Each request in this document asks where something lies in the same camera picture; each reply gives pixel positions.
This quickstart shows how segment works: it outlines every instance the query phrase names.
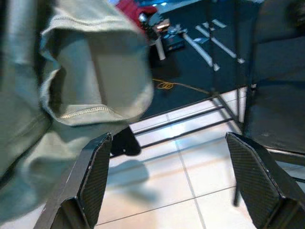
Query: black rubber floor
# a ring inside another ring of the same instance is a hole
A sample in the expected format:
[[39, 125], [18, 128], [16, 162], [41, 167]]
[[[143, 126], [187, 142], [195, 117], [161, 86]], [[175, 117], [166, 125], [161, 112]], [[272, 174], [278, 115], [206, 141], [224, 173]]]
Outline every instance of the black rubber floor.
[[[211, 12], [213, 19], [217, 19], [227, 25], [223, 29], [215, 26], [215, 38], [235, 52], [233, 7], [233, 1], [227, 0], [213, 4]], [[246, 60], [241, 65], [242, 75], [244, 75], [247, 67], [252, 22], [257, 14], [258, 8], [259, 4], [249, 1], [242, 2], [240, 5], [241, 20], [239, 27], [241, 54]], [[171, 24], [181, 24], [183, 28], [187, 28], [188, 35], [192, 39], [204, 37], [195, 29], [196, 25], [200, 25], [206, 21], [204, 1], [175, 9], [165, 13], [163, 17], [169, 18]], [[184, 83], [210, 91], [213, 86], [213, 72], [211, 68], [191, 45], [187, 42], [185, 44], [186, 47], [184, 49], [169, 53], [167, 59], [163, 62], [157, 61], [156, 58], [151, 58], [153, 59], [151, 62], [153, 78]], [[208, 41], [201, 46], [206, 52], [212, 55]], [[234, 90], [236, 88], [234, 59], [216, 45], [214, 45], [214, 56], [215, 62], [220, 66], [220, 70], [216, 72], [216, 89], [222, 93]], [[169, 91], [159, 90], [155, 87], [152, 104], [142, 118], [158, 115], [206, 98], [208, 98], [206, 94], [181, 86], [175, 86]]]

